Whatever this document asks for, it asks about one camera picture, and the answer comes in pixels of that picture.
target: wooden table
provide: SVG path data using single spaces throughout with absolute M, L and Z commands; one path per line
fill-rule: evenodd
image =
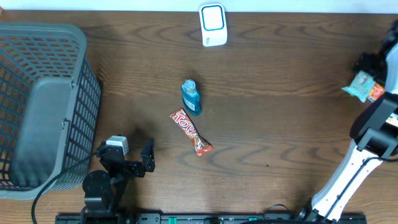
M 66 22 L 87 36 L 87 57 L 103 82 L 96 146 L 129 138 L 138 159 L 155 138 L 156 170 L 132 181 L 131 209 L 263 212 L 295 210 L 331 177 L 364 105 L 340 90 L 351 66 L 397 19 L 389 15 L 227 13 L 228 43 L 204 48 L 198 13 L 4 11 L 2 21 Z M 191 116 L 214 146 L 198 157 L 169 118 L 180 85 L 194 79 L 203 112 Z M 91 170 L 101 169 L 93 159 Z M 398 222 L 398 165 L 375 170 L 347 204 L 370 224 Z M 39 223 L 83 208 L 81 187 L 45 194 Z M 30 223 L 31 201 L 2 200 L 1 223 Z

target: teal packet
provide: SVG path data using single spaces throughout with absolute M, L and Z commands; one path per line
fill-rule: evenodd
M 349 93 L 351 96 L 358 97 L 362 103 L 365 103 L 375 84 L 376 82 L 373 80 L 372 76 L 364 71 L 360 71 L 349 86 L 341 89 Z

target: gray plastic basket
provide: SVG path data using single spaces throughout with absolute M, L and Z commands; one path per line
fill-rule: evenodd
M 0 22 L 0 198 L 34 198 L 93 146 L 101 89 L 68 24 Z M 83 181 L 89 161 L 50 189 Z

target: basket bottom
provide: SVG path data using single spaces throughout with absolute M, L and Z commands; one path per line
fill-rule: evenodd
M 70 82 L 69 78 L 45 78 L 33 86 L 11 163 L 14 184 L 38 187 L 51 175 L 72 90 Z

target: red and brown candy wrapper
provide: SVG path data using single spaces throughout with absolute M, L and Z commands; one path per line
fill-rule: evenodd
M 185 131 L 185 134 L 191 139 L 198 156 L 213 149 L 213 146 L 202 138 L 196 127 L 193 125 L 191 119 L 188 117 L 187 113 L 183 108 L 170 114 L 170 117 Z

